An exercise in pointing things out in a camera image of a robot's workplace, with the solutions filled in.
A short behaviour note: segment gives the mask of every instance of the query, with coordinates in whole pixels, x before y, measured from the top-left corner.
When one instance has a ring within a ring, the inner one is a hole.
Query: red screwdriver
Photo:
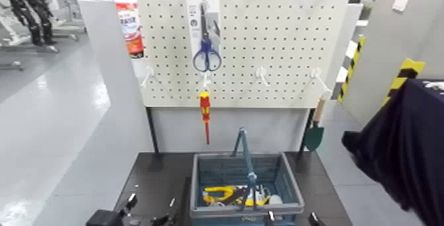
[[[200,109],[202,111],[202,121],[205,124],[205,136],[207,138],[207,144],[209,145],[209,93],[204,91],[200,93]]]

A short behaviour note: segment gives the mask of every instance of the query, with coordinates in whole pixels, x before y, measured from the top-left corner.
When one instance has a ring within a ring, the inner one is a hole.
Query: white pegboard
[[[221,0],[223,65],[211,74],[212,107],[312,108],[325,80],[348,0]],[[203,78],[192,65],[185,0],[139,0],[146,106],[199,106]],[[255,75],[263,66],[266,87]]]

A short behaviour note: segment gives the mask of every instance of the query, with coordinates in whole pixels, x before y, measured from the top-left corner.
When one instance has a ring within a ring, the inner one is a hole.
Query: spray can
[[[143,42],[137,0],[114,0],[131,58],[143,57]]]

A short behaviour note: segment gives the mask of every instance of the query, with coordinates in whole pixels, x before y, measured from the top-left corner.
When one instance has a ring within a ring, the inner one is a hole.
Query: yellow and black striped tape
[[[387,96],[384,98],[383,106],[390,100],[390,97],[393,97],[398,92],[399,88],[407,79],[415,79],[416,76],[421,73],[425,64],[425,62],[405,59],[404,62],[402,62],[398,75],[393,79]]]
[[[353,76],[353,71],[357,62],[359,61],[359,57],[361,55],[361,49],[364,46],[364,43],[365,43],[365,37],[364,36],[359,37],[359,42],[357,43],[355,55],[353,56],[353,59],[351,59],[352,61],[350,62],[350,66],[348,67],[346,81],[342,84],[341,91],[339,92],[338,96],[339,102],[344,101],[344,95],[347,93],[348,83]]]

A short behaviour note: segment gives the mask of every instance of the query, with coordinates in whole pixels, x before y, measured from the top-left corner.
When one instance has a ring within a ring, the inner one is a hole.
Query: black table
[[[296,219],[297,226],[309,226],[311,212],[327,226],[352,226],[339,197],[316,153],[286,153],[305,201],[305,210]],[[153,217],[170,213],[169,204],[175,198],[179,210],[178,226],[190,224],[189,191],[193,153],[140,153],[128,176],[128,181],[116,204],[119,208],[131,193],[136,193],[138,204],[131,214],[141,219],[141,226],[151,226]]]

